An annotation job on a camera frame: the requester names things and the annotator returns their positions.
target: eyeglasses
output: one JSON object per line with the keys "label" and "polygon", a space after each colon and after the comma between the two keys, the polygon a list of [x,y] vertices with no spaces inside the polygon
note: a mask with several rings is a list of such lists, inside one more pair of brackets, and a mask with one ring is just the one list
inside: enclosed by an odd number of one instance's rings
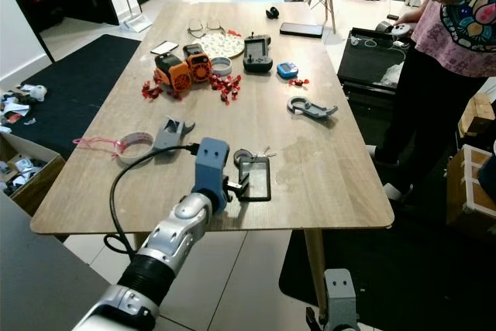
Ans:
{"label": "eyeglasses", "polygon": [[[188,23],[188,33],[189,35],[193,36],[194,38],[202,38],[205,36],[207,33],[203,31],[204,27],[202,25],[202,21],[199,19],[190,19]],[[226,35],[226,31],[224,28],[220,25],[219,19],[210,19],[207,21],[207,29],[208,31],[216,31],[220,30],[224,36]]]}

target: black cable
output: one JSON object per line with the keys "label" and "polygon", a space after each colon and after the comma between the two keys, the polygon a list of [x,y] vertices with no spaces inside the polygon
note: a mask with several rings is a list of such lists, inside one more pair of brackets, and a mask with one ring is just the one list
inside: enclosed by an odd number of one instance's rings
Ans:
{"label": "black cable", "polygon": [[[194,143],[192,145],[177,145],[175,147],[166,147],[164,149],[160,150],[155,150],[152,151],[151,153],[148,153],[147,155],[141,157],[138,160],[135,160],[132,162],[130,165],[128,165],[126,168],[124,168],[122,171],[119,172],[117,177],[115,178],[114,182],[112,183],[112,186],[110,188],[110,199],[109,199],[109,204],[110,204],[110,214],[112,216],[112,221],[114,222],[115,229],[117,230],[117,234],[107,234],[103,242],[104,244],[112,251],[117,252],[117,253],[127,253],[129,255],[129,259],[132,260],[134,258],[134,255],[136,254],[136,251],[133,250],[131,245],[129,244],[129,241],[124,233],[124,230],[122,230],[121,224],[119,223],[119,219],[117,218],[117,214],[115,213],[115,202],[114,202],[114,197],[115,197],[115,187],[117,186],[117,183],[121,179],[124,174],[129,171],[131,168],[135,167],[137,164],[140,164],[144,162],[147,159],[150,159],[151,157],[155,157],[158,154],[165,153],[170,150],[176,150],[176,149],[186,149],[189,150],[193,155],[196,155],[198,152],[199,145],[197,143]],[[122,243],[125,247],[125,250],[120,250],[119,248],[114,247],[112,244],[110,244],[109,239],[114,238],[118,240],[120,243]]]}

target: game controller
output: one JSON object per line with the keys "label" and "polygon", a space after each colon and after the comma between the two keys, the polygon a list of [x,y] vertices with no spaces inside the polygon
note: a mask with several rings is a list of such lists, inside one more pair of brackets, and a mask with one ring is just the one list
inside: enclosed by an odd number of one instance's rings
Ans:
{"label": "game controller", "polygon": [[409,23],[400,23],[399,25],[393,26],[391,34],[393,36],[405,36],[411,30],[413,30],[413,25]]}
{"label": "game controller", "polygon": [[245,39],[243,66],[246,71],[265,73],[272,68],[272,59],[269,57],[270,36],[253,35]]}

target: wooden table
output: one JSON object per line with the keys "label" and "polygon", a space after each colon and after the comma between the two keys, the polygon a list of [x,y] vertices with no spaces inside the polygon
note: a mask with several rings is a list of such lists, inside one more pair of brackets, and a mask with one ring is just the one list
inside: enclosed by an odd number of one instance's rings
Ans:
{"label": "wooden table", "polygon": [[[156,134],[167,116],[196,122],[184,142],[209,136],[225,140],[231,154],[244,148],[277,152],[270,159],[272,200],[240,205],[237,200],[216,216],[210,230],[305,229],[319,308],[325,309],[322,232],[320,229],[384,228],[393,212],[368,155],[321,40],[279,34],[283,20],[315,24],[305,3],[277,4],[280,18],[265,16],[267,4],[167,3],[132,60],[93,119],[84,137],[120,139],[128,133]],[[242,57],[233,60],[233,74],[243,76],[239,99],[227,106],[209,85],[196,86],[179,102],[164,95],[153,102],[141,96],[143,82],[153,76],[150,50],[164,40],[194,43],[188,21],[219,18],[225,29],[243,36],[270,34],[269,74],[243,72]],[[298,88],[276,74],[275,65],[292,61],[310,84]],[[338,105],[327,122],[296,116],[287,101],[304,95],[318,105]],[[95,146],[109,150],[108,144]],[[156,159],[129,172],[119,183],[115,203],[126,232],[149,232],[172,206],[191,191],[195,158],[179,153],[174,161]],[[44,234],[114,232],[109,189],[122,165],[102,150],[76,149],[33,217],[31,227]],[[236,179],[230,157],[225,174]]]}

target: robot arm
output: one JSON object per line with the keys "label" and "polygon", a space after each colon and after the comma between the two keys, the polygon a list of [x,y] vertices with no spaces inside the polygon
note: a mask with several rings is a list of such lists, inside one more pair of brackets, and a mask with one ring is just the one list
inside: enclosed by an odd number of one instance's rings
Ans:
{"label": "robot arm", "polygon": [[152,330],[159,305],[181,270],[193,245],[221,212],[228,190],[242,194],[247,180],[231,184],[222,174],[227,143],[205,138],[195,161],[195,186],[176,204],[143,243],[117,284],[111,285],[74,330]]}

